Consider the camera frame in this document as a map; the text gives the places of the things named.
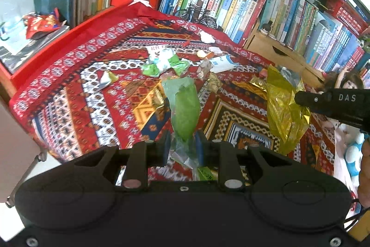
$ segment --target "doll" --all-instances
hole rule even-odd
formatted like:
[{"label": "doll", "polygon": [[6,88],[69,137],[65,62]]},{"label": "doll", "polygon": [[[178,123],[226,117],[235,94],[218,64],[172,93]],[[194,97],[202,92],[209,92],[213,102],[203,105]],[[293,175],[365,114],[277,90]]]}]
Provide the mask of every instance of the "doll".
[{"label": "doll", "polygon": [[[364,84],[359,74],[353,71],[348,72],[348,69],[345,67],[339,74],[334,71],[326,74],[325,82],[321,87],[321,91],[327,92],[333,88],[364,89]],[[335,119],[329,118],[327,121],[322,122],[321,126],[323,128],[338,127],[339,122]]]}]

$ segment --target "doll hair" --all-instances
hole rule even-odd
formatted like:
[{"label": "doll hair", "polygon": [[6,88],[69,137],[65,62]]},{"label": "doll hair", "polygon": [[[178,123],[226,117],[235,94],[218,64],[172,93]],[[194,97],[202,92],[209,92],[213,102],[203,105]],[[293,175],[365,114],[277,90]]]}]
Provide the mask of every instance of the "doll hair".
[{"label": "doll hair", "polygon": [[[335,88],[337,78],[338,74],[335,71],[328,72],[326,74],[325,82],[321,87],[321,91],[327,92],[329,89]],[[340,83],[340,87],[342,88],[347,81],[354,83],[357,86],[357,89],[364,89],[364,83],[362,82],[360,75],[356,72],[351,71],[345,74],[342,83]]]}]

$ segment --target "doll face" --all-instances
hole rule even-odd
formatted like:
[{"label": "doll face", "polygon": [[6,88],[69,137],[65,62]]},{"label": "doll face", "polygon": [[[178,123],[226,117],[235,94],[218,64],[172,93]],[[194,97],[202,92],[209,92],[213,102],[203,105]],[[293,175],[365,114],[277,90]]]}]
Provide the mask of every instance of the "doll face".
[{"label": "doll face", "polygon": [[344,89],[357,89],[357,86],[352,81],[347,81],[346,83],[344,83],[343,88]]}]

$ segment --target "white floor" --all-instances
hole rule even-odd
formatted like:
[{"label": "white floor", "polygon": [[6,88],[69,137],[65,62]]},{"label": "white floor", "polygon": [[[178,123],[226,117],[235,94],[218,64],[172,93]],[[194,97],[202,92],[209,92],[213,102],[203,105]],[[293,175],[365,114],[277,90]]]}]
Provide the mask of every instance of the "white floor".
[{"label": "white floor", "polygon": [[[35,168],[28,175],[27,179],[50,170],[58,165],[60,165],[60,163],[48,154],[46,161],[37,163]],[[8,208],[5,203],[0,203],[0,237],[4,241],[8,241],[23,228],[22,221],[15,207]]]}]

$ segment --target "red patterned fabric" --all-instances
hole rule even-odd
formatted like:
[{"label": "red patterned fabric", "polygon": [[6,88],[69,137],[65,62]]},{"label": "red patterned fabric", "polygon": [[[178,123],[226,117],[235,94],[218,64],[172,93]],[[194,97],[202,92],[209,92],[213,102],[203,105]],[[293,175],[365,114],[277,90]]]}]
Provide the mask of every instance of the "red patterned fabric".
[{"label": "red patterned fabric", "polygon": [[[206,30],[216,43],[200,41]],[[146,62],[145,46],[169,44],[191,66],[187,76],[196,78],[200,64],[198,50],[219,47],[239,66],[217,74],[223,86],[217,94],[196,80],[201,103],[198,128],[209,139],[230,141],[235,147],[264,145],[275,151],[279,139],[269,133],[266,101],[257,91],[238,86],[248,83],[259,69],[271,63],[261,56],[238,48],[224,34],[159,13],[140,3],[110,11],[96,19],[78,37],[68,34],[59,41],[61,48],[38,69],[10,101],[19,122],[61,161],[68,161],[101,145],[117,143],[129,148],[140,140],[155,140],[164,129],[171,130],[168,103],[155,111],[151,91],[159,79],[142,75]],[[119,80],[97,92],[105,70]],[[325,133],[316,119],[289,156],[302,163],[333,173],[334,138]],[[149,170],[149,179],[191,180],[192,171],[172,159],[166,167]]]}]

